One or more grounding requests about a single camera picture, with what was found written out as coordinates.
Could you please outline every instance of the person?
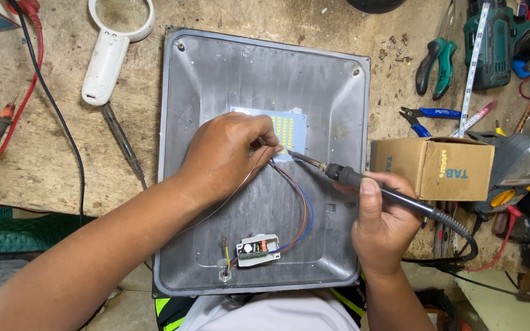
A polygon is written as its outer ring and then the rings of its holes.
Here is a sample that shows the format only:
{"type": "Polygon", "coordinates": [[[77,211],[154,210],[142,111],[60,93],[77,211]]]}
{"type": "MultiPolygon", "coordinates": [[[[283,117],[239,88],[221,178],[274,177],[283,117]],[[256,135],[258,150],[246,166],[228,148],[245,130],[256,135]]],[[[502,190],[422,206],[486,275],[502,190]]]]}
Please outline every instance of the person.
{"type": "MultiPolygon", "coordinates": [[[[126,275],[204,209],[230,196],[247,174],[252,179],[282,149],[268,116],[230,112],[204,123],[173,176],[72,233],[0,288],[0,330],[77,330],[126,275]],[[249,155],[259,137],[264,145],[249,155]]],[[[413,197],[414,190],[393,174],[364,175],[359,191],[334,185],[359,194],[351,240],[365,276],[369,327],[434,330],[400,265],[420,218],[403,207],[382,204],[375,180],[413,197]]],[[[266,293],[243,307],[213,306],[190,318],[197,300],[180,329],[358,329],[336,299],[320,292],[266,293]]]]}

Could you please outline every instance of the hand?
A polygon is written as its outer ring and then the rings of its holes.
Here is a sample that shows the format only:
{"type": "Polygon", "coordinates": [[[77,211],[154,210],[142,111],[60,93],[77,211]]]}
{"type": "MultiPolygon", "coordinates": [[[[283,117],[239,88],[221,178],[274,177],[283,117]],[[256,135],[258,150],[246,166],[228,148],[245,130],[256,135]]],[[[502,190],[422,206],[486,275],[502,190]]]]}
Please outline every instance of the hand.
{"type": "Polygon", "coordinates": [[[400,260],[421,227],[421,217],[386,201],[376,180],[407,196],[416,198],[410,182],[390,173],[363,173],[360,190],[334,182],[341,192],[359,193],[359,217],[351,229],[351,241],[365,275],[391,276],[400,269],[400,260]]]}
{"type": "Polygon", "coordinates": [[[197,130],[177,177],[192,199],[211,205],[229,197],[243,180],[250,181],[282,150],[271,117],[228,112],[197,130]],[[251,147],[255,152],[249,155],[251,147]]]}

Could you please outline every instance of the floor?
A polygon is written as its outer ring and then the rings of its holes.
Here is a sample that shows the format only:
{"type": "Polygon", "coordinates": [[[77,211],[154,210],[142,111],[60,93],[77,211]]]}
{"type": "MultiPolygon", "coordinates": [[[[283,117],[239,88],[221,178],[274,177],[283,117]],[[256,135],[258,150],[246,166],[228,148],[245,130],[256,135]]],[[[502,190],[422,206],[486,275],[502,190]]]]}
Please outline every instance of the floor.
{"type": "MultiPolygon", "coordinates": [[[[445,289],[453,301],[460,296],[454,290],[453,276],[411,263],[402,263],[402,267],[414,289],[445,289]]],[[[105,310],[91,321],[86,331],[156,331],[150,271],[144,264],[139,265],[119,287],[122,293],[108,300],[105,310]]]]}

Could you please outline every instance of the gray plastic case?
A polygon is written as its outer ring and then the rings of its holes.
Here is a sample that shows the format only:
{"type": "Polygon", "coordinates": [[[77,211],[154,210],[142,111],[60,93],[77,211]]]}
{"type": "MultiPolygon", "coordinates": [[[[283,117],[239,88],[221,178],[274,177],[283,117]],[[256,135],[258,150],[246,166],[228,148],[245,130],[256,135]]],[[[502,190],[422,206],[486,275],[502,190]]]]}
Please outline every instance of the gray plastic case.
{"type": "MultiPolygon", "coordinates": [[[[307,115],[308,156],[363,169],[366,161],[370,59],[204,31],[166,27],[158,180],[174,174],[197,128],[231,107],[307,115]]],[[[359,276],[350,229],[357,198],[344,195],[304,162],[280,164],[310,196],[314,225],[281,258],[233,266],[218,279],[227,237],[235,245],[252,233],[276,234],[280,245],[301,226],[302,201],[269,166],[216,214],[175,236],[155,255],[155,287],[169,296],[219,295],[345,286],[359,276]]],[[[209,208],[189,226],[209,215],[209,208]]]]}

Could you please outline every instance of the green pliers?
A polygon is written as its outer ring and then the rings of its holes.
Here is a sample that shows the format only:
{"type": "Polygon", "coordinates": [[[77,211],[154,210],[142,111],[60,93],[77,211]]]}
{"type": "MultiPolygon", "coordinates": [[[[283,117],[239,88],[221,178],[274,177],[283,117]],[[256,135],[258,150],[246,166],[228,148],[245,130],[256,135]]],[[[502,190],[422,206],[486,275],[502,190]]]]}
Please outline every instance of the green pliers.
{"type": "Polygon", "coordinates": [[[454,24],[455,0],[451,0],[447,12],[443,17],[443,21],[441,22],[439,36],[426,46],[429,53],[421,61],[421,64],[416,71],[415,85],[416,93],[419,95],[424,95],[426,93],[431,70],[437,59],[439,59],[439,76],[437,78],[433,100],[440,99],[453,81],[452,57],[453,53],[457,50],[457,45],[450,39],[453,33],[454,24]]]}

